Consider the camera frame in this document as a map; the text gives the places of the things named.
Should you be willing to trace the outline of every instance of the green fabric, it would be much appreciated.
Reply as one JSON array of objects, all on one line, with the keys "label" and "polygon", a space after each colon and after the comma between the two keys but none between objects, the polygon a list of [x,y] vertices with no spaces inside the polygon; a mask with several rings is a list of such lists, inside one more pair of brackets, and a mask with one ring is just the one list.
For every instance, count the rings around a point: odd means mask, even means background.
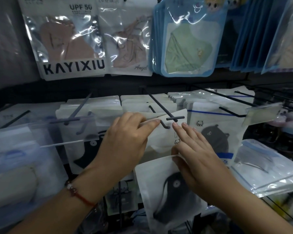
[{"label": "green fabric", "polygon": [[182,23],[172,31],[169,39],[165,66],[167,73],[198,70],[211,55],[213,47],[210,43],[195,38],[190,24]]}]

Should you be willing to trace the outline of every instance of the white circular logo on mask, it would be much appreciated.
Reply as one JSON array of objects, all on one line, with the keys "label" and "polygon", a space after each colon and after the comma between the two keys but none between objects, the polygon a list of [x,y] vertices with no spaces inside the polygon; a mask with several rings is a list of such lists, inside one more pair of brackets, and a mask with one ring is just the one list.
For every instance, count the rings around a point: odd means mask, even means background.
[{"label": "white circular logo on mask", "polygon": [[96,146],[96,145],[97,145],[97,142],[96,142],[95,140],[90,141],[90,145],[91,145],[91,146]]},{"label": "white circular logo on mask", "polygon": [[174,181],[174,187],[178,188],[179,186],[180,186],[180,181],[179,180]]}]

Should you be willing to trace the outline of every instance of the red string bracelet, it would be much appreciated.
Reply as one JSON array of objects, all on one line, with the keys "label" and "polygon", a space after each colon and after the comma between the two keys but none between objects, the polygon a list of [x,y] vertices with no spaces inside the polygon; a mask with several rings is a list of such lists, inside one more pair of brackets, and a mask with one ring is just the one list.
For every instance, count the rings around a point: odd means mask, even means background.
[{"label": "red string bracelet", "polygon": [[86,200],[84,197],[82,197],[76,188],[73,187],[73,185],[71,184],[70,180],[65,182],[65,186],[66,188],[70,191],[71,196],[76,196],[78,199],[80,199],[84,204],[88,205],[88,206],[92,206],[92,207],[96,207],[96,204]]}]

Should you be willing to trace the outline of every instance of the forearm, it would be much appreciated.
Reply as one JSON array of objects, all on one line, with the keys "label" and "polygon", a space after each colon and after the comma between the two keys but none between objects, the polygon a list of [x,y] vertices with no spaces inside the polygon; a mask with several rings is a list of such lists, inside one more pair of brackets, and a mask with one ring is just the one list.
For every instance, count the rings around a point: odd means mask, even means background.
[{"label": "forearm", "polygon": [[247,190],[220,207],[246,233],[293,234],[293,226]]},{"label": "forearm", "polygon": [[[97,203],[108,192],[102,182],[99,169],[91,169],[73,181],[78,193],[92,203]],[[46,204],[31,213],[12,229],[9,234],[70,234],[78,228],[92,207],[77,197],[72,197],[65,188]]]}]

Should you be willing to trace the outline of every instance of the hand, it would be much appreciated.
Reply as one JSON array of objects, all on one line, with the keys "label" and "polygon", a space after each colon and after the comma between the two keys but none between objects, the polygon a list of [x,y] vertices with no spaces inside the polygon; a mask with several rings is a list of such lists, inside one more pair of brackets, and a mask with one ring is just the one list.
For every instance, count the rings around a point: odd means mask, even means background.
[{"label": "hand", "polygon": [[248,192],[231,174],[205,137],[182,123],[172,124],[181,142],[172,148],[173,161],[189,188],[200,198],[220,209],[237,195]]},{"label": "hand", "polygon": [[104,196],[135,168],[144,154],[148,136],[160,124],[160,120],[152,120],[139,127],[144,121],[142,114],[130,112],[115,119],[105,133],[97,156],[74,181],[82,189],[81,194],[96,202],[97,197]]}]

